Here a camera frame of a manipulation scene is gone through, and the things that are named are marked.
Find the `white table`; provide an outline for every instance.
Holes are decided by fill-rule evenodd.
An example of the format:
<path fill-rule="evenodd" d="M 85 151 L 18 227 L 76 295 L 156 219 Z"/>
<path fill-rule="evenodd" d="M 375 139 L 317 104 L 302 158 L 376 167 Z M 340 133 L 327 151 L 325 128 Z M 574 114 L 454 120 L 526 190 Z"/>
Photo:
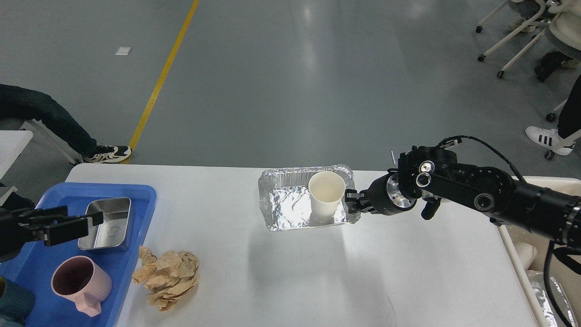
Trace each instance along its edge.
<path fill-rule="evenodd" d="M 131 285 L 118 326 L 536 326 L 501 237 L 453 203 L 354 225 L 270 232 L 264 169 L 76 166 L 67 182 L 148 184 L 158 201 L 145 246 L 189 250 L 200 284 L 169 312 Z M 384 172 L 355 172 L 364 189 Z"/>
<path fill-rule="evenodd" d="M 33 137 L 29 130 L 0 130 L 0 178 Z"/>

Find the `chair leg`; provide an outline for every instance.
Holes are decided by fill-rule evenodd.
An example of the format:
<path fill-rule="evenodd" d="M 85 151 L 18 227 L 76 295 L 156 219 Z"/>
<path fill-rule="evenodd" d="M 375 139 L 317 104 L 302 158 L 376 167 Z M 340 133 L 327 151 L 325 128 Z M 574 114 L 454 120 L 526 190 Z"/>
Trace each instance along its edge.
<path fill-rule="evenodd" d="M 52 145 L 54 145 L 60 151 L 60 153 L 64 155 L 64 157 L 70 162 L 71 165 L 74 166 L 80 163 L 78 159 L 73 159 L 67 152 L 65 152 L 64 149 L 56 142 L 56 140 L 47 131 L 45 131 L 42 126 L 40 126 L 40 124 L 33 120 L 27 120 L 26 122 L 34 126 L 34 128 L 36 128 L 42 135 L 44 135 L 46 139 L 49 140 Z"/>
<path fill-rule="evenodd" d="M 546 8 L 546 4 L 543 2 L 543 0 L 535 0 L 535 2 L 537 2 L 541 6 L 541 9 L 539 10 L 539 12 L 537 12 L 530 19 L 525 20 L 519 27 L 517 27 L 514 31 L 510 32 L 507 36 L 505 36 L 497 44 L 494 44 L 490 49 L 486 50 L 483 54 L 479 55 L 478 56 L 478 61 L 484 61 L 484 59 L 486 58 L 486 56 L 488 56 L 492 52 L 496 51 L 496 49 L 502 47 L 506 42 L 508 42 L 515 35 L 517 35 L 518 33 L 520 33 L 525 27 L 527 27 L 528 25 L 531 25 L 537 18 L 539 18 L 543 14 L 543 12 L 544 12 L 544 10 Z"/>
<path fill-rule="evenodd" d="M 553 109 L 553 111 L 549 112 L 547 114 L 547 116 L 545 116 L 545 120 L 548 122 L 554 122 L 555 119 L 557 119 L 557 115 L 555 114 L 557 111 L 559 111 L 561 108 L 563 108 L 565 106 L 565 103 L 567 102 L 567 100 L 561 102 L 561 104 L 559 104 L 558 106 L 555 107 L 555 109 Z"/>
<path fill-rule="evenodd" d="M 561 142 L 555 144 L 554 146 L 551 147 L 551 150 L 556 151 L 560 148 L 562 148 L 565 145 L 570 144 L 571 142 L 577 140 L 579 137 L 581 137 L 581 129 L 574 132 L 573 134 L 571 134 L 569 137 L 567 137 L 566 139 L 562 140 Z"/>
<path fill-rule="evenodd" d="M 484 23 L 486 23 L 492 16 L 496 15 L 496 13 L 499 12 L 500 9 L 502 9 L 504 6 L 506 6 L 507 3 L 508 0 L 504 0 L 503 3 L 499 4 L 498 7 L 495 8 L 495 10 L 479 21 L 478 25 L 476 26 L 476 33 L 480 33 L 482 31 L 482 25 L 484 25 Z"/>
<path fill-rule="evenodd" d="M 553 109 L 553 111 L 551 111 L 551 112 L 557 112 L 557 111 L 561 110 L 561 108 L 563 108 L 566 103 L 567 103 L 567 99 L 565 99 L 565 101 L 561 102 L 561 104 L 556 106 L 555 109 Z"/>
<path fill-rule="evenodd" d="M 522 55 L 525 54 L 526 51 L 528 51 L 535 43 L 537 43 L 537 41 L 544 35 L 544 30 L 542 30 L 537 36 L 535 36 L 533 38 L 533 40 L 531 40 L 524 48 L 522 48 L 522 50 L 520 50 L 517 55 L 515 55 L 512 59 L 510 59 L 510 61 L 504 65 L 504 67 L 502 67 L 500 69 L 500 71 L 496 74 L 496 77 L 498 77 L 499 79 L 504 78 L 504 72 L 507 71 L 510 66 L 512 66 L 512 64 L 514 64 L 518 59 L 520 59 L 520 57 L 522 57 Z"/>

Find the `crumpled paper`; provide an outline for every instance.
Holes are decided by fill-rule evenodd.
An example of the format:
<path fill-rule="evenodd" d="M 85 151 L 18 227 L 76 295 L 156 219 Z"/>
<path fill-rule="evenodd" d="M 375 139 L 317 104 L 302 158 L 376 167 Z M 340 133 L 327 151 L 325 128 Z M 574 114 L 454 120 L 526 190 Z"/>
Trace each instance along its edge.
<path fill-rule="evenodd" d="M 143 283 L 151 293 L 146 295 L 150 305 L 159 311 L 169 310 L 198 284 L 200 261 L 189 251 L 168 251 L 157 258 L 147 247 L 139 247 L 141 267 L 133 272 L 133 282 Z"/>

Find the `chair wheel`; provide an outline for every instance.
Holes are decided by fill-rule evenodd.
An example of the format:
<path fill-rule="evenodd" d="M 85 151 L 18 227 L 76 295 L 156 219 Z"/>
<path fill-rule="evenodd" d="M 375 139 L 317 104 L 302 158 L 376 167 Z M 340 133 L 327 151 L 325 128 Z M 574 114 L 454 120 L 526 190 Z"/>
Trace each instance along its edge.
<path fill-rule="evenodd" d="M 548 113 L 547 116 L 545 116 L 545 120 L 548 122 L 554 122 L 556 118 L 557 118 L 557 115 L 555 115 L 554 112 Z"/>
<path fill-rule="evenodd" d="M 546 160 L 553 160 L 555 158 L 555 153 L 552 150 L 548 150 L 545 152 L 544 157 Z"/>

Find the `aluminum foil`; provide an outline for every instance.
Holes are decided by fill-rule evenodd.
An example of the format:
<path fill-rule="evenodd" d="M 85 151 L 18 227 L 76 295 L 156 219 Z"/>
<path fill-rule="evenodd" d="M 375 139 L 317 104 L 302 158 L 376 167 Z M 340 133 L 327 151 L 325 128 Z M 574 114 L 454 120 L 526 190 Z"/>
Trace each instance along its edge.
<path fill-rule="evenodd" d="M 553 306 L 551 305 L 551 301 L 548 299 L 548 295 L 544 288 L 543 283 L 543 273 L 539 271 L 531 271 L 527 270 L 526 275 L 529 278 L 530 285 L 533 287 L 533 291 L 541 305 L 541 309 L 543 309 L 544 315 L 547 318 L 548 325 L 551 327 L 565 327 L 565 324 L 559 318 L 556 312 L 553 311 Z M 577 324 L 577 320 L 575 319 L 575 315 L 573 314 L 573 309 L 571 308 L 571 304 L 563 291 L 563 287 L 561 284 L 557 282 L 555 277 L 551 276 L 551 290 L 553 291 L 553 296 L 555 297 L 555 301 L 561 308 L 561 311 L 569 317 L 569 321 L 572 321 L 573 327 L 579 326 Z"/>
<path fill-rule="evenodd" d="M 356 223 L 361 214 L 350 214 L 345 201 L 337 206 L 333 222 L 320 224 L 311 219 L 309 179 L 318 172 L 330 170 L 343 178 L 348 189 L 355 189 L 353 171 L 345 165 L 328 167 L 269 169 L 258 179 L 260 210 L 266 227 L 273 232 Z"/>

